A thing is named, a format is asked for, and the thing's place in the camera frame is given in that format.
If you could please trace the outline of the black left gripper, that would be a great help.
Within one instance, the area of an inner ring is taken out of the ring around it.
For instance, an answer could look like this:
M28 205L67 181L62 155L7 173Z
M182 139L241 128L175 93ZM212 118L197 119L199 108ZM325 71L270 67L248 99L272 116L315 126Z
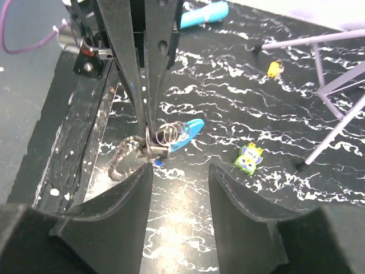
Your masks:
M179 43L183 1L70 1L70 32L77 54L112 59L129 92L139 135L145 134L139 67L147 69L147 123L157 129L157 109Z

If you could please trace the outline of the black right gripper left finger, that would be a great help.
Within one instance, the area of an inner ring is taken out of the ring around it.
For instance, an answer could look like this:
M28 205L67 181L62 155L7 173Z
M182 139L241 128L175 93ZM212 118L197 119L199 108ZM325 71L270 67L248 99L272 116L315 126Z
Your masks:
M153 167L63 214L1 207L2 273L139 273Z

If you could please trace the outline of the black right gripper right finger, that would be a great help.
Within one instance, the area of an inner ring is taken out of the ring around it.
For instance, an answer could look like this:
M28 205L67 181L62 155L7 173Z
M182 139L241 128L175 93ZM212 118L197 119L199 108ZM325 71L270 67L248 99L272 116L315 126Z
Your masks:
M364 209L326 205L303 213L272 203L209 166L221 273L363 273Z

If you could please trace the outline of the blue key tag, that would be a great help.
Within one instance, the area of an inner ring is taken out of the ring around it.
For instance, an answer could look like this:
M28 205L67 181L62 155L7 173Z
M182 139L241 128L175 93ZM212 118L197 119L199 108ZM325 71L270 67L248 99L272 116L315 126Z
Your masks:
M176 144L171 145L170 152L175 152L187 145L201 131L205 123L198 118L180 124L182 125L182 137L178 139Z

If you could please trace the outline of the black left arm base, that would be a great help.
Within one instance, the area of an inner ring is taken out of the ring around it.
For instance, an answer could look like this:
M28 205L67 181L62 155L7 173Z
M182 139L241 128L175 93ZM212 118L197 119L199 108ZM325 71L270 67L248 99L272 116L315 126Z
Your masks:
M57 31L63 51L76 55L73 71L100 78L106 61L113 58L106 28L96 1L63 1L69 19Z

